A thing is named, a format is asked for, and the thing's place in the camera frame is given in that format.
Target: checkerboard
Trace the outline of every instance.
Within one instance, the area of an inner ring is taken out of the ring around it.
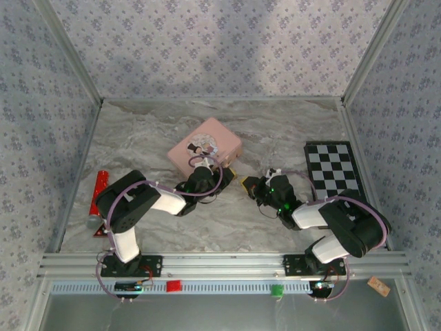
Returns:
[[[305,146],[309,178],[317,199],[332,197],[343,190],[358,190],[364,198],[360,173],[348,141],[313,141]]]

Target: marble surface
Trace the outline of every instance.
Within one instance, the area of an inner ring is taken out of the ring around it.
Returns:
[[[306,141],[345,140],[333,101],[124,101],[105,102],[74,201],[62,252],[99,252],[107,239],[85,226],[98,170],[110,183],[140,170],[170,187],[183,180],[167,152],[208,117],[216,117],[243,142],[232,167],[238,179],[261,176],[269,167],[303,170]],[[136,226],[143,252],[300,252],[326,230],[294,232],[263,216],[239,180],[209,205],[186,217],[150,210]],[[290,176],[297,197],[311,199],[309,184]],[[271,208],[262,211],[274,216]]]

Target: wall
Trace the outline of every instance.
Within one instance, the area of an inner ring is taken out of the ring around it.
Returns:
[[[350,110],[393,242],[441,330],[441,4],[412,1]]]
[[[0,11],[0,330],[18,330],[95,110],[33,2]]]
[[[390,0],[53,0],[102,97],[340,96]]]

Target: pink box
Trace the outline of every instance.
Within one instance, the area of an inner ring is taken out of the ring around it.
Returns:
[[[174,146],[167,156],[188,178],[194,170],[188,165],[188,160],[200,154],[216,158],[226,168],[242,154],[242,141],[221,122],[210,117]]]

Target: cable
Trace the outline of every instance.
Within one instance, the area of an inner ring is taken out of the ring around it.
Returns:
[[[264,214],[264,213],[262,212],[262,210],[260,210],[260,206],[259,206],[259,212],[260,212],[263,216],[268,217],[269,219],[277,219],[277,217],[278,217],[278,214],[276,214],[276,217],[270,217],[270,216]]]
[[[314,187],[314,183],[305,174],[301,173],[298,170],[286,170],[286,171],[282,171],[282,173],[284,173],[284,174],[297,174],[297,175],[299,175],[301,177],[307,178],[308,182],[311,185],[311,188],[312,188],[312,190],[314,192],[314,196],[317,197],[317,191],[316,191],[316,188]],[[381,219],[381,217],[372,208],[370,208],[369,206],[365,205],[364,203],[361,203],[358,200],[355,200],[355,199],[352,199],[352,198],[341,197],[339,195],[336,195],[334,197],[329,197],[329,198],[325,198],[323,200],[317,200],[317,201],[308,203],[307,205],[317,205],[319,203],[329,202],[330,200],[343,200],[343,201],[347,201],[347,202],[353,203],[354,205],[357,205],[358,207],[366,210],[369,214],[371,214],[374,217],[374,219],[378,222],[378,224],[380,225],[381,231],[382,231],[381,241],[379,242],[379,244],[377,246],[375,246],[372,249],[375,250],[376,248],[379,248],[379,247],[384,245],[384,243],[386,242],[386,239],[387,239],[386,225],[384,224],[384,222]]]
[[[96,255],[96,262],[99,262],[98,256],[104,252],[109,252],[109,250],[102,250]]]
[[[332,265],[329,266],[328,270],[326,271],[326,276],[324,277],[324,279],[322,281],[326,281],[326,279],[329,276],[329,273],[330,273],[329,271],[330,270],[333,270],[336,273],[337,280],[334,282],[334,285],[336,285],[338,283],[338,272],[337,272],[337,270]]]
[[[96,280],[98,281],[99,285],[101,286],[101,288],[103,289],[103,291],[107,294],[110,295],[112,298],[115,298],[117,300],[121,300],[120,298],[118,298],[115,294],[111,293],[106,286],[103,283],[103,280],[101,278],[101,275],[99,273],[99,267],[100,265],[103,265],[104,259],[108,256],[110,256],[111,254],[113,254],[114,251],[110,250],[109,252],[107,252],[106,254],[104,254],[104,256],[100,259],[100,261],[96,264],[95,267],[95,275],[96,275]]]
[[[343,293],[346,292],[346,289],[347,289],[347,287],[349,285],[349,274],[350,274],[351,271],[349,270],[349,264],[347,263],[346,257],[343,258],[343,261],[345,262],[345,267],[346,267],[346,281],[345,281],[345,285],[343,286],[342,290],[339,291],[339,293],[334,295],[333,297],[326,298],[326,299],[313,297],[314,300],[319,300],[319,301],[324,301],[324,302],[331,301],[331,300],[340,298],[343,295]]]
[[[323,202],[330,202],[331,200],[342,200],[342,201],[347,201],[347,202],[353,203],[354,205],[357,205],[358,207],[366,210],[369,214],[371,214],[374,217],[374,219],[378,222],[378,224],[380,225],[381,230],[382,230],[381,241],[379,242],[379,244],[377,246],[373,247],[372,249],[375,250],[376,248],[379,248],[384,245],[384,243],[386,242],[386,238],[387,238],[386,225],[382,221],[381,217],[378,216],[378,214],[372,208],[365,205],[364,203],[361,203],[358,200],[355,200],[352,198],[341,197],[339,195],[336,195],[334,197],[329,197],[329,198],[325,198],[323,200],[318,200],[318,201],[314,201],[312,203],[308,203],[308,205],[316,205],[316,204],[323,203]]]
[[[211,202],[214,202],[217,198],[218,198],[218,195],[215,194],[213,200],[211,200],[211,201],[207,201],[207,202],[205,202],[205,201],[199,201],[199,203],[202,203],[203,205],[209,205]]]
[[[115,198],[115,200],[113,201],[112,205],[110,206],[109,212],[107,213],[107,219],[104,221],[104,226],[105,226],[105,229],[106,229],[106,231],[107,231],[107,237],[108,237],[108,239],[109,239],[111,249],[109,250],[109,252],[107,252],[107,254],[105,254],[105,255],[103,256],[103,258],[102,258],[101,260],[98,261],[98,263],[96,264],[96,268],[95,268],[95,275],[96,275],[96,279],[97,279],[98,282],[99,282],[99,285],[101,286],[101,288],[103,289],[103,291],[104,291],[105,293],[107,293],[108,295],[110,295],[111,297],[114,297],[114,298],[120,300],[115,294],[111,293],[111,292],[110,292],[110,291],[104,286],[103,280],[102,280],[101,275],[100,275],[100,273],[99,273],[99,267],[100,267],[100,265],[103,265],[103,261],[104,261],[104,259],[105,259],[106,257],[108,257],[109,255],[111,255],[111,254],[113,254],[114,252],[116,252],[115,241],[113,240],[112,229],[111,229],[111,227],[110,227],[110,220],[112,219],[113,211],[115,210],[116,205],[117,205],[118,202],[124,197],[124,195],[125,195],[127,192],[129,192],[130,190],[132,190],[132,189],[134,189],[134,188],[136,188],[136,187],[138,187],[139,185],[142,185],[142,184],[147,184],[147,185],[152,186],[153,188],[159,188],[159,189],[161,189],[161,190],[168,191],[168,192],[171,192],[171,193],[174,193],[174,194],[187,195],[187,196],[189,196],[189,197],[204,197],[204,196],[210,195],[211,193],[214,193],[214,192],[218,189],[218,187],[221,185],[221,183],[222,183],[222,179],[223,179],[222,165],[221,165],[221,164],[219,163],[219,161],[216,160],[214,157],[211,157],[211,156],[209,156],[209,155],[199,155],[199,156],[196,156],[196,157],[192,157],[192,158],[190,158],[190,160],[188,161],[189,164],[190,164],[190,166],[192,166],[191,161],[194,160],[195,158],[199,158],[199,157],[211,159],[211,160],[214,161],[214,163],[216,163],[216,165],[219,167],[219,180],[218,180],[218,183],[217,183],[217,184],[214,186],[214,188],[211,189],[210,191],[207,191],[207,192],[204,192],[204,193],[187,193],[187,192],[180,192],[180,191],[177,191],[177,190],[175,190],[175,189],[171,189],[171,188],[168,188],[168,187],[166,187],[166,186],[159,185],[158,182],[144,180],[144,181],[138,181],[138,182],[136,182],[136,183],[133,183],[132,185],[130,185],[129,187],[127,187],[126,189],[124,189],[124,190],[123,190],[123,191],[122,191],[122,192],[121,192],[121,193]]]
[[[139,267],[142,270],[148,271],[149,272],[149,278],[147,279],[143,279],[141,281],[141,283],[144,283],[145,281],[152,281],[151,286],[153,287],[153,272],[152,269],[150,269],[150,267],[148,265],[142,265],[141,267]]]
[[[290,171],[284,171],[284,172],[282,171],[282,173],[285,173],[285,174],[293,173],[293,174],[297,174],[297,175],[299,175],[301,177],[307,178],[309,184],[311,185],[311,188],[312,188],[312,191],[314,193],[315,198],[317,197],[317,191],[316,191],[316,188],[314,187],[314,183],[311,181],[311,179],[309,177],[306,177],[305,174],[303,174],[303,173],[301,173],[300,171],[297,171],[297,170],[290,170]],[[386,239],[387,239],[386,225],[384,224],[383,220],[378,215],[378,213],[375,212],[369,206],[365,205],[364,203],[361,203],[358,200],[355,200],[355,199],[352,199],[352,198],[341,197],[341,196],[336,195],[334,197],[329,197],[329,198],[325,198],[323,200],[318,200],[318,201],[314,201],[314,202],[308,203],[307,205],[317,205],[319,203],[329,202],[331,200],[342,200],[342,201],[347,201],[347,202],[353,203],[353,204],[357,205],[358,207],[366,210],[369,214],[371,214],[374,217],[374,219],[378,222],[378,224],[380,225],[381,230],[382,230],[381,241],[379,242],[379,244],[377,246],[375,246],[372,249],[375,250],[376,248],[379,248],[379,247],[384,245],[384,243],[386,242]],[[334,299],[337,299],[337,298],[341,297],[343,295],[343,293],[345,293],[345,291],[346,291],[346,289],[347,289],[347,287],[349,285],[349,273],[350,273],[350,270],[349,270],[349,264],[347,263],[346,257],[344,257],[343,259],[345,261],[345,267],[346,267],[346,273],[347,273],[347,278],[346,278],[345,285],[343,286],[343,289],[337,295],[335,295],[333,297],[326,298],[326,299],[314,298],[315,300],[330,301],[330,300],[334,300]]]
[[[209,155],[199,155],[196,157],[192,157],[190,158],[190,160],[188,161],[189,164],[191,163],[192,160],[199,158],[199,157],[205,157],[208,159],[211,159],[214,161],[214,163],[216,163],[216,165],[219,167],[219,180],[218,183],[214,186],[213,189],[204,192],[204,193],[188,193],[188,192],[181,192],[181,191],[177,191],[175,189],[171,189],[168,188],[167,186],[163,186],[163,185],[159,185],[157,182],[155,181],[148,181],[148,180],[144,180],[144,181],[138,181],[136,183],[133,183],[132,185],[130,185],[129,187],[127,187],[126,189],[124,189],[113,201],[112,205],[110,206],[109,212],[107,213],[107,220],[104,222],[104,226],[105,229],[107,230],[107,237],[109,238],[110,241],[110,245],[112,246],[112,248],[114,250],[116,250],[116,246],[115,246],[115,242],[113,240],[113,236],[112,236],[112,230],[110,228],[110,220],[112,219],[112,215],[113,215],[113,211],[115,210],[116,205],[118,204],[118,202],[124,197],[124,195],[129,192],[130,190],[137,188],[138,186],[142,185],[142,184],[147,184],[152,186],[153,188],[159,188],[161,190],[167,191],[167,192],[171,192],[174,194],[179,194],[179,195],[187,195],[189,197],[205,197],[207,195],[210,195],[211,193],[214,193],[218,187],[221,185],[222,183],[222,179],[223,179],[223,171],[222,171],[222,165],[219,163],[218,160],[216,160],[214,157],[211,157]]]

